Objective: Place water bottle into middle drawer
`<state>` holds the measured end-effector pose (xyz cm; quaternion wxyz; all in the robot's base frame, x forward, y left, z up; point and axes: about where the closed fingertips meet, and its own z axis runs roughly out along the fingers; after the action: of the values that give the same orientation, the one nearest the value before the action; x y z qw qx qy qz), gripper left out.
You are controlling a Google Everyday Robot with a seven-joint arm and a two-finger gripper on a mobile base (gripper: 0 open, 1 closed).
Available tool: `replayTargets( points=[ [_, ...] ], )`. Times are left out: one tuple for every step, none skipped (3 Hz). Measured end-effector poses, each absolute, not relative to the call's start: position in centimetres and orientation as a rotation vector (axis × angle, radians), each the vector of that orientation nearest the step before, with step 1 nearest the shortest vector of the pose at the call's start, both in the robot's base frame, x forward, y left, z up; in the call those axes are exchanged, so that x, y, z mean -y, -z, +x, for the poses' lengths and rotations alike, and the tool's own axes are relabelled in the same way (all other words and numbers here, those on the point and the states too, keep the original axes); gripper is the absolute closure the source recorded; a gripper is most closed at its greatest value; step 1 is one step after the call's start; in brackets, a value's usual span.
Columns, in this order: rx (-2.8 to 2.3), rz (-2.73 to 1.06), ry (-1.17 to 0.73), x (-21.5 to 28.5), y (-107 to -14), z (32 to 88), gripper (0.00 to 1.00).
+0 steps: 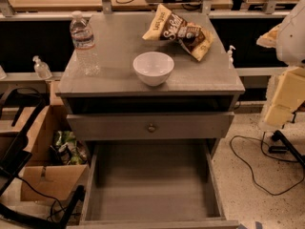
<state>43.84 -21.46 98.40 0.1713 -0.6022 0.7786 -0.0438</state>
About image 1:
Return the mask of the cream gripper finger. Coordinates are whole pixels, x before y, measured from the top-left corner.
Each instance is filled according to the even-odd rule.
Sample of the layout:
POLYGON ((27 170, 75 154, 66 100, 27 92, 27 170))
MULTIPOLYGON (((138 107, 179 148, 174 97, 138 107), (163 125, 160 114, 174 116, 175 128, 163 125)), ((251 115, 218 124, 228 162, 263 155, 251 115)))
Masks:
POLYGON ((289 67, 278 77, 278 83, 263 121, 281 128, 292 119, 293 112, 305 102, 305 69, 289 67))
POLYGON ((274 48, 279 27, 280 25, 276 25, 268 32, 264 33, 263 35, 260 35, 259 38, 256 40, 256 44, 264 48, 274 48))

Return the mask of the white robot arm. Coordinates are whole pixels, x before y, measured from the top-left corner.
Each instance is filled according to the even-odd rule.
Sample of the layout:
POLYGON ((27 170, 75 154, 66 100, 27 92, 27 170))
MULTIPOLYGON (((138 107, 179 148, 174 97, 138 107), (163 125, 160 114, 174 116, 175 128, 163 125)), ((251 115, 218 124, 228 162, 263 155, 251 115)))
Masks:
POLYGON ((281 128, 305 102, 305 0, 299 0, 283 21, 261 35, 256 44, 275 48, 277 59, 288 65, 269 82, 267 104, 262 111, 263 129, 281 128))

